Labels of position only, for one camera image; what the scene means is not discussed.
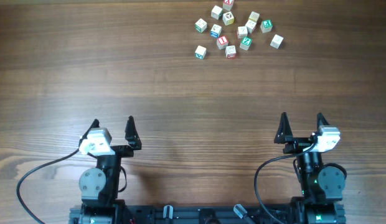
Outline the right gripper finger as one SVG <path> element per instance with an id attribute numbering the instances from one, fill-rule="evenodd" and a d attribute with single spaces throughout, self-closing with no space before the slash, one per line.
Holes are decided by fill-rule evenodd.
<path id="1" fill-rule="evenodd" d="M 288 115 L 286 112 L 281 114 L 278 130 L 275 134 L 274 143 L 286 144 L 293 142 L 293 133 L 290 127 Z"/>
<path id="2" fill-rule="evenodd" d="M 328 131 L 329 123 L 325 119 L 324 115 L 322 113 L 317 114 L 317 132 L 318 133 L 325 133 Z"/>

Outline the green bottomed white block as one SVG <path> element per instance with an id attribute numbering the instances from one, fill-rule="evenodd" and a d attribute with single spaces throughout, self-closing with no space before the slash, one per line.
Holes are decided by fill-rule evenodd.
<path id="1" fill-rule="evenodd" d="M 198 45 L 195 50 L 195 57 L 203 60 L 206 55 L 207 49 L 201 45 Z"/>

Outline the red I letter block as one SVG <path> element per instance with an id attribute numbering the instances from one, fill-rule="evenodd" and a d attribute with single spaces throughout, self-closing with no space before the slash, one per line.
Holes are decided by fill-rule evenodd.
<path id="1" fill-rule="evenodd" d="M 228 38 L 225 35 L 220 36 L 217 38 L 216 44 L 220 50 L 225 49 L 228 46 Z"/>

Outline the white Y letter block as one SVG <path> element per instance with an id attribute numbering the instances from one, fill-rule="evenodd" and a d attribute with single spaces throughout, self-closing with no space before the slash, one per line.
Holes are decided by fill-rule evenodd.
<path id="1" fill-rule="evenodd" d="M 243 39 L 248 35 L 248 29 L 246 26 L 240 26 L 237 28 L 237 38 Z"/>

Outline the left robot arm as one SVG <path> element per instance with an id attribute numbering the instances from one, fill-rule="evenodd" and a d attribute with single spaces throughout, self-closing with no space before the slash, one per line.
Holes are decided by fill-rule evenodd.
<path id="1" fill-rule="evenodd" d="M 134 215 L 128 210 L 118 194 L 126 189 L 119 188 L 120 174 L 126 175 L 121 166 L 124 157 L 133 157 L 134 151 L 142 148 L 134 118 L 130 116 L 125 127 L 127 143 L 112 146 L 112 136 L 95 119 L 80 138 L 78 150 L 83 155 L 96 159 L 96 167 L 87 169 L 79 179 L 82 205 L 70 209 L 69 224 L 119 224 L 135 223 Z"/>

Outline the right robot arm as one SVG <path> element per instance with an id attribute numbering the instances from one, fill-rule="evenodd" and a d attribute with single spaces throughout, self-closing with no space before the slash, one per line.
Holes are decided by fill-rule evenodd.
<path id="1" fill-rule="evenodd" d="M 322 161 L 322 154 L 334 149 L 340 138 L 338 128 L 331 126 L 321 113 L 317 115 L 317 130 L 310 137 L 295 138 L 287 114 L 281 114 L 274 142 L 284 144 L 283 153 L 295 157 L 293 167 L 302 191 L 302 196 L 291 199 L 283 221 L 346 222 L 344 206 L 339 202 L 346 186 L 347 171 L 338 164 Z"/>

